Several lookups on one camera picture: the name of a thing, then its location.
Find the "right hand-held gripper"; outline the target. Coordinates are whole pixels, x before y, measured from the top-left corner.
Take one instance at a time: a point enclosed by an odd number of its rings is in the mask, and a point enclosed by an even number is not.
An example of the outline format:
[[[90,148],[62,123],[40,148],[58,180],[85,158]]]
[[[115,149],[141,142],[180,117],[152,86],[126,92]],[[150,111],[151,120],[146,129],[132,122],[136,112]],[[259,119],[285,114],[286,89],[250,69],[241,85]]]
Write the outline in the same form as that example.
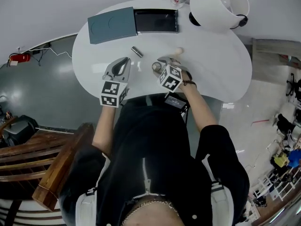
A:
[[[158,83],[169,92],[176,92],[182,83],[182,70],[177,67],[170,66],[175,60],[173,58],[162,56],[157,59],[159,62],[167,65],[165,69],[153,70],[153,74],[158,77]]]

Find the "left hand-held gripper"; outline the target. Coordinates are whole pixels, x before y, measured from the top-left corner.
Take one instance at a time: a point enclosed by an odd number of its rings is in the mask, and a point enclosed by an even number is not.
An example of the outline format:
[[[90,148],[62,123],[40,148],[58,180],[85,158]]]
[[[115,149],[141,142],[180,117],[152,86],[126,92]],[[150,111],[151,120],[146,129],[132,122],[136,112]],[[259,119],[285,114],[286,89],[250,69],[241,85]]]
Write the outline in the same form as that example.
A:
[[[131,68],[131,59],[119,58],[110,63],[103,75],[100,104],[118,108],[128,91],[128,81]]]

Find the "person's right hand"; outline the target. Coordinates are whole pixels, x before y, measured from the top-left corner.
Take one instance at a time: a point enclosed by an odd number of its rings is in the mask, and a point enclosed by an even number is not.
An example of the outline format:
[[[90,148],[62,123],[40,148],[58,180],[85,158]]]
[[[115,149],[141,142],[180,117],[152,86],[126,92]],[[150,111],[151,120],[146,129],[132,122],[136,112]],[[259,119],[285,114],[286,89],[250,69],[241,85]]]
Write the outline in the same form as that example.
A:
[[[171,61],[172,61],[172,66],[173,67],[181,69],[182,80],[183,80],[182,83],[183,83],[184,86],[186,86],[187,85],[187,81],[191,81],[190,72],[188,71],[188,69],[185,66],[183,66],[176,59],[172,58]]]

